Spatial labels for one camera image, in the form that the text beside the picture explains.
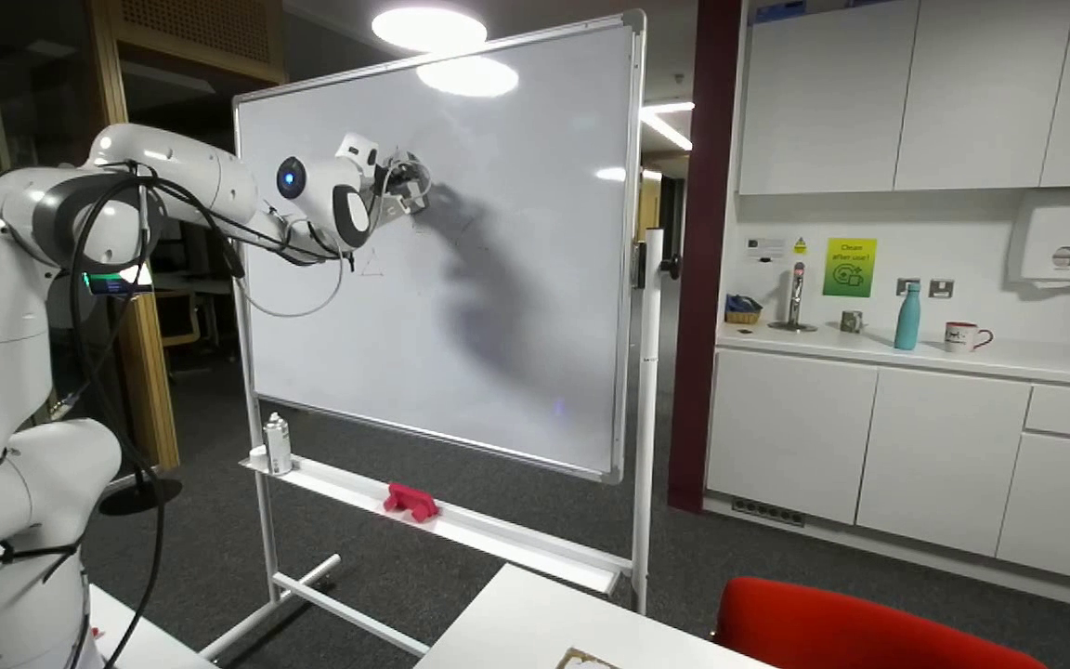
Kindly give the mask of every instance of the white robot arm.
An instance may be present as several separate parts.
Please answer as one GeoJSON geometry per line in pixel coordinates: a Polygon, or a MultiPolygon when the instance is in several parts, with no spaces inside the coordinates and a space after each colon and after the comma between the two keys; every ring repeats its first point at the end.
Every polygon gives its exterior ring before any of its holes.
{"type": "Polygon", "coordinates": [[[23,432],[52,392],[52,279],[143,266],[159,212],[289,266],[344,259],[382,220],[378,196],[424,209],[429,176],[416,155],[344,137],[326,162],[284,162],[266,190],[229,153],[125,124],[96,134],[81,167],[0,178],[0,669],[75,667],[86,639],[77,544],[118,471],[118,442],[92,420],[23,432]]]}

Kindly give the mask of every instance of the white table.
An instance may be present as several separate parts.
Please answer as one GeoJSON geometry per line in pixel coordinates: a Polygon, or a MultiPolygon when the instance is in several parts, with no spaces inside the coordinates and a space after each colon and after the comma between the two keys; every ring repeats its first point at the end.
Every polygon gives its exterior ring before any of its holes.
{"type": "Polygon", "coordinates": [[[416,669],[766,669],[709,639],[504,564],[416,669]]]}
{"type": "MultiPolygon", "coordinates": [[[[92,627],[102,631],[96,650],[108,657],[134,614],[118,600],[89,589],[89,619],[92,619],[92,627]]],[[[187,645],[171,639],[165,627],[143,620],[118,657],[118,669],[151,669],[151,667],[214,669],[211,663],[192,656],[187,645]]]]}

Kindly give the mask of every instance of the poster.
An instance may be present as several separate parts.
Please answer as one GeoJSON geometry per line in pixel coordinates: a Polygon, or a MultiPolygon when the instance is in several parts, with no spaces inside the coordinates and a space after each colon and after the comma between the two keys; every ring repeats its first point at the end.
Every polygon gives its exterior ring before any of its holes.
{"type": "Polygon", "coordinates": [[[826,297],[870,297],[877,237],[830,237],[826,297]]]}

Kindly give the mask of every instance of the whiteboard frame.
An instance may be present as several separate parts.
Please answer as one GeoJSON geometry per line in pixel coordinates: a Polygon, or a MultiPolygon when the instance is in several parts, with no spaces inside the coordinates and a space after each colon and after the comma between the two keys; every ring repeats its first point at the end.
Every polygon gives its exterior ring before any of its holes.
{"type": "MultiPolygon", "coordinates": [[[[648,18],[644,13],[632,13],[637,15],[637,30],[638,30],[638,48],[648,48],[648,18]]],[[[619,15],[619,18],[595,18],[595,22],[584,22],[584,27],[570,27],[570,30],[548,30],[548,35],[579,35],[579,30],[595,30],[595,27],[613,27],[613,22],[632,22],[632,15],[619,15]]],[[[266,505],[266,482],[288,482],[288,487],[296,487],[296,491],[314,491],[314,496],[322,496],[331,503],[342,503],[342,505],[354,505],[362,512],[372,512],[372,516],[387,516],[387,521],[400,521],[409,527],[424,527],[430,537],[442,537],[449,544],[460,544],[460,546],[471,546],[475,553],[494,553],[501,563],[513,563],[513,564],[532,564],[532,570],[544,570],[544,572],[553,572],[570,583],[579,583],[588,591],[600,591],[600,596],[613,596],[617,589],[617,575],[627,575],[632,579],[632,596],[637,596],[637,608],[638,614],[650,609],[650,526],[655,526],[655,425],[657,425],[657,412],[655,412],[655,403],[657,403],[657,333],[660,333],[660,250],[665,250],[665,236],[660,232],[650,232],[648,237],[632,237],[627,246],[627,297],[619,303],[619,315],[626,315],[626,350],[619,350],[619,375],[626,375],[626,397],[627,397],[627,344],[638,329],[638,392],[637,392],[637,407],[626,403],[626,411],[637,412],[637,458],[632,458],[632,477],[626,480],[632,487],[632,546],[627,546],[627,558],[619,553],[601,553],[601,551],[590,551],[590,546],[576,546],[576,544],[565,544],[558,537],[548,537],[548,532],[532,532],[524,526],[508,526],[508,521],[492,521],[482,512],[467,512],[467,510],[458,510],[449,503],[437,503],[446,510],[446,516],[437,526],[411,526],[392,510],[382,510],[382,487],[387,482],[377,482],[377,480],[366,480],[366,477],[354,477],[354,471],[342,471],[333,464],[320,464],[320,460],[306,460],[306,458],[289,458],[296,470],[288,470],[288,471],[270,471],[270,460],[266,460],[266,445],[265,445],[265,407],[259,407],[259,394],[254,392],[249,383],[249,371],[254,371],[254,359],[249,359],[249,307],[242,297],[242,290],[234,285],[234,310],[237,310],[237,344],[242,344],[242,392],[247,392],[247,427],[249,427],[249,460],[247,470],[254,471],[254,496],[258,496],[258,521],[259,521],[259,558],[265,558],[265,589],[266,589],[266,601],[259,609],[254,609],[247,620],[237,620],[229,631],[222,631],[214,645],[207,645],[201,656],[211,657],[211,663],[222,663],[234,648],[247,648],[254,639],[265,639],[266,631],[280,631],[284,620],[301,609],[301,608],[315,608],[331,619],[342,619],[348,620],[354,627],[366,627],[409,656],[429,656],[430,648],[315,591],[314,583],[322,579],[326,572],[333,572],[342,564],[340,553],[331,553],[326,563],[320,563],[314,572],[306,575],[288,575],[280,572],[280,544],[275,544],[275,512],[266,505]],[[644,303],[644,319],[632,323],[632,297],[638,294],[644,303]]]]}
{"type": "Polygon", "coordinates": [[[520,45],[539,45],[539,43],[558,43],[558,36],[579,36],[579,35],[600,35],[600,30],[613,30],[613,27],[632,27],[637,45],[632,45],[632,106],[627,106],[627,148],[626,148],[626,252],[619,252],[619,272],[626,272],[626,294],[617,307],[617,387],[613,387],[613,417],[611,417],[611,470],[595,471],[595,470],[576,470],[553,458],[539,458],[539,454],[524,454],[524,449],[508,449],[499,442],[482,442],[482,438],[465,438],[465,437],[449,437],[449,432],[430,432],[430,427],[416,427],[416,425],[400,425],[392,417],[367,417],[367,412],[342,412],[342,411],[320,411],[320,407],[306,407],[295,397],[280,397],[280,394],[259,394],[254,392],[254,368],[247,368],[247,383],[259,403],[284,407],[284,411],[296,411],[296,412],[315,412],[315,417],[333,417],[333,420],[348,420],[348,425],[367,425],[367,427],[382,427],[393,437],[411,437],[411,438],[429,438],[429,442],[442,442],[442,445],[460,445],[460,449],[475,449],[475,454],[492,454],[501,460],[520,460],[520,464],[535,464],[535,470],[550,470],[550,471],[565,471],[576,480],[590,480],[590,482],[619,482],[626,470],[627,470],[627,412],[632,412],[632,397],[627,397],[627,383],[632,383],[632,303],[637,303],[637,220],[638,220],[638,148],[644,148],[644,84],[648,84],[648,15],[644,13],[626,13],[626,15],[607,15],[607,18],[588,18],[588,22],[571,22],[571,27],[553,27],[553,30],[535,30],[535,35],[520,35],[520,36],[504,36],[504,43],[488,43],[481,48],[458,48],[458,54],[437,54],[437,55],[409,55],[409,60],[392,60],[392,65],[377,65],[377,69],[357,69],[357,70],[340,70],[340,75],[322,75],[322,80],[307,80],[307,84],[289,84],[289,86],[270,86],[270,90],[258,90],[258,92],[242,92],[234,98],[234,113],[242,106],[258,106],[258,100],[275,100],[275,98],[295,98],[295,92],[307,92],[307,90],[326,90],[326,86],[344,86],[344,84],[362,84],[362,80],[378,80],[378,75],[397,75],[397,70],[416,70],[429,65],[446,65],[446,60],[460,60],[460,55],[488,55],[488,54],[504,54],[504,48],[520,48],[520,45]]]}

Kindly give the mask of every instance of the shelf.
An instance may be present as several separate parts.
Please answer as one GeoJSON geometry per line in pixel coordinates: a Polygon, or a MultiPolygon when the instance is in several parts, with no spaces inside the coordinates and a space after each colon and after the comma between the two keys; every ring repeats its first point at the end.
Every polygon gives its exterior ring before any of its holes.
{"type": "Polygon", "coordinates": [[[565,583],[600,591],[600,596],[613,596],[617,579],[632,570],[627,558],[613,558],[558,537],[544,537],[488,512],[471,512],[449,503],[437,503],[437,516],[429,526],[416,526],[409,512],[387,512],[387,482],[382,480],[367,480],[344,470],[331,470],[307,458],[295,458],[296,470],[295,471],[266,471],[266,458],[265,449],[254,449],[249,460],[242,460],[249,471],[280,480],[288,487],[301,487],[314,491],[320,497],[354,505],[362,512],[372,516],[387,516],[393,526],[405,526],[411,532],[429,532],[437,537],[446,544],[460,544],[471,546],[481,553],[494,553],[501,563],[558,575],[565,583]]]}

